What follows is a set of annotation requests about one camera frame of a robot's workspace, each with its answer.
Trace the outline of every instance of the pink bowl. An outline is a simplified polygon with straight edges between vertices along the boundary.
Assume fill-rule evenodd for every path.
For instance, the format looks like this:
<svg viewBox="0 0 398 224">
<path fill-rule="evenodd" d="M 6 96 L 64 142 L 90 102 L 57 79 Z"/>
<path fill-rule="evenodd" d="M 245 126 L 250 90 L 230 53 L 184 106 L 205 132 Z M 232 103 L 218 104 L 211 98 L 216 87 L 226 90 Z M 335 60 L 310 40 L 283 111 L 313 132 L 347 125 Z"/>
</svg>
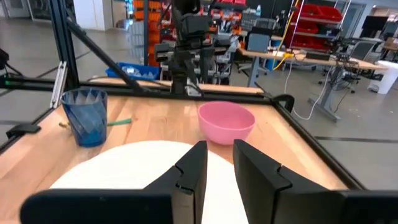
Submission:
<svg viewBox="0 0 398 224">
<path fill-rule="evenodd" d="M 245 140 L 254 127 L 254 115 L 239 104 L 225 101 L 205 103 L 198 110 L 199 126 L 206 137 L 218 144 L 232 145 Z"/>
</svg>

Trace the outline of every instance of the white disc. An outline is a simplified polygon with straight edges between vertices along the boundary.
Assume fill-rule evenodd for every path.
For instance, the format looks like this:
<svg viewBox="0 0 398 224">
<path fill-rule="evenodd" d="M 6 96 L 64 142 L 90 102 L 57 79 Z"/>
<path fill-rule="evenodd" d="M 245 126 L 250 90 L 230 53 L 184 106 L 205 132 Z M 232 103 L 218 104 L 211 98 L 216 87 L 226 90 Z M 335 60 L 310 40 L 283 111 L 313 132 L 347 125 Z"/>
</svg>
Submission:
<svg viewBox="0 0 398 224">
<path fill-rule="evenodd" d="M 143 189 L 191 148 L 192 145 L 170 141 L 144 141 L 115 147 L 77 165 L 51 188 Z M 248 223 L 233 165 L 210 151 L 202 223 Z"/>
</svg>

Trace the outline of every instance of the floor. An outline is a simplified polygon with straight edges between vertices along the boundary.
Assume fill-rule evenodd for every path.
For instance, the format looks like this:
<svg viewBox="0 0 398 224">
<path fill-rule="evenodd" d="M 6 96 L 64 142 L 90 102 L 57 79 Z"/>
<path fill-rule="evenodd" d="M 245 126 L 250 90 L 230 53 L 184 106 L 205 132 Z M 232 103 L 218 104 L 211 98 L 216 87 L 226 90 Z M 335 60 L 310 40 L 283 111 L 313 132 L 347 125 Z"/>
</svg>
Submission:
<svg viewBox="0 0 398 224">
<path fill-rule="evenodd" d="M 0 47 L 10 54 L 9 63 L 28 77 L 54 78 L 58 53 L 50 24 L 28 20 L 0 19 Z M 133 62 L 125 33 L 89 31 L 88 35 L 115 61 Z M 80 80 L 102 76 L 107 68 L 79 40 L 73 39 Z M 261 74 L 257 83 L 273 95 L 284 93 L 289 71 Z M 294 67 L 287 93 L 296 99 L 295 110 L 304 117 L 311 111 L 309 96 L 316 98 L 323 78 L 318 71 Z M 232 85 L 246 86 L 244 73 L 233 70 Z M 398 88 L 387 95 L 367 91 L 369 80 L 361 80 L 355 94 L 348 93 L 334 123 L 314 110 L 309 121 L 294 117 L 312 133 L 330 154 L 335 156 L 369 189 L 398 189 L 396 158 L 398 157 Z M 331 107 L 335 110 L 346 90 L 339 91 Z M 5 132 L 12 125 L 4 121 L 32 121 L 49 107 L 51 93 L 20 90 L 0 90 L 0 144 L 7 140 Z"/>
</svg>

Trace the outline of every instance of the blue plastic cup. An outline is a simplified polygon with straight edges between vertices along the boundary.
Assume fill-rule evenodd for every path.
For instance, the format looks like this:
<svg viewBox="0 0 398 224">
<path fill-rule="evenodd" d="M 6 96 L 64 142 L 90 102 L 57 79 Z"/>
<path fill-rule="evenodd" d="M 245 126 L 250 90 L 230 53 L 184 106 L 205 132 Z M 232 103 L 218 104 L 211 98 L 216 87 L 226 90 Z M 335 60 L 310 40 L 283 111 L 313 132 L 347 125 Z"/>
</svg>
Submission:
<svg viewBox="0 0 398 224">
<path fill-rule="evenodd" d="M 79 146 L 95 147 L 106 140 L 108 96 L 94 88 L 65 92 L 61 97 L 75 141 Z"/>
</svg>

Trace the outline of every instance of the desk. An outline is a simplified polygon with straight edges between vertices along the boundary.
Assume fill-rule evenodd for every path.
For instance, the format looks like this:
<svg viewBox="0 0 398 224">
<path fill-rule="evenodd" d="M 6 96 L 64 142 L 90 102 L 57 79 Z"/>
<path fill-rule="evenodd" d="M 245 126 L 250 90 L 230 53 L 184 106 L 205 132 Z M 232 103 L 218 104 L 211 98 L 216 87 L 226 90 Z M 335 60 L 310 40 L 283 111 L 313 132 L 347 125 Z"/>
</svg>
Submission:
<svg viewBox="0 0 398 224">
<path fill-rule="evenodd" d="M 398 48 L 397 47 L 390 47 L 390 46 L 383 46 L 383 56 L 381 57 L 382 60 L 385 60 L 387 57 L 387 54 L 392 51 L 394 53 L 394 56 L 392 58 L 392 61 L 394 61 L 396 59 L 396 56 L 398 54 Z"/>
<path fill-rule="evenodd" d="M 249 76 L 249 81 L 248 81 L 248 86 L 254 86 L 256 82 L 256 76 L 257 76 L 257 68 L 259 66 L 259 59 L 260 58 L 266 58 L 266 59 L 274 59 L 274 53 L 272 52 L 250 52 L 244 49 L 239 49 L 239 51 L 248 57 L 253 57 L 252 60 L 252 67 L 251 67 L 251 74 Z M 287 58 L 285 59 L 286 62 L 298 62 L 298 63 L 312 63 L 312 64 L 317 64 L 317 65 L 326 65 L 326 66 L 332 66 L 335 67 L 336 65 L 341 65 L 341 66 L 350 66 L 350 64 L 344 64 L 343 62 L 336 62 L 334 59 L 329 59 L 329 61 L 326 60 L 316 60 L 316 59 L 308 59 L 305 58 L 304 54 L 300 54 L 299 51 L 294 51 L 295 52 L 295 58 Z M 282 60 L 283 56 L 276 56 L 275 57 L 277 60 Z M 380 65 L 374 65 L 369 62 L 364 62 L 362 60 L 357 60 L 352 58 L 351 61 L 357 62 L 357 65 L 353 65 L 354 68 L 360 68 L 360 69 L 369 69 L 369 70 L 386 70 L 387 68 L 380 66 Z M 337 67 L 333 74 L 330 74 L 331 77 L 337 77 L 339 73 L 341 72 L 340 68 Z M 322 97 L 322 100 L 320 103 L 317 103 L 315 106 L 318 110 L 322 111 L 325 115 L 327 115 L 331 120 L 334 122 L 337 122 L 340 117 L 338 117 L 333 111 L 330 110 L 330 102 L 333 100 L 333 90 L 330 85 L 326 86 L 325 94 Z M 308 102 L 310 104 L 314 104 L 315 100 L 309 98 Z"/>
<path fill-rule="evenodd" d="M 122 83 L 115 78 L 95 81 Z M 258 88 L 235 86 L 202 85 L 201 88 L 261 92 Z M 195 144 L 205 139 L 198 127 L 197 109 L 201 104 L 199 101 L 109 96 L 108 121 L 132 118 L 133 122 L 108 127 L 106 142 L 91 149 L 78 147 L 72 133 L 58 126 L 59 122 L 67 120 L 62 107 L 58 107 L 39 123 L 42 127 L 40 132 L 25 135 L 0 156 L 0 223 L 17 223 L 19 207 L 26 197 L 48 189 L 66 171 L 108 149 L 146 140 Z M 256 125 L 246 139 L 249 144 L 328 189 L 346 189 L 273 106 L 243 106 L 256 117 Z M 223 159 L 233 162 L 232 147 L 212 142 L 208 147 Z"/>
</svg>

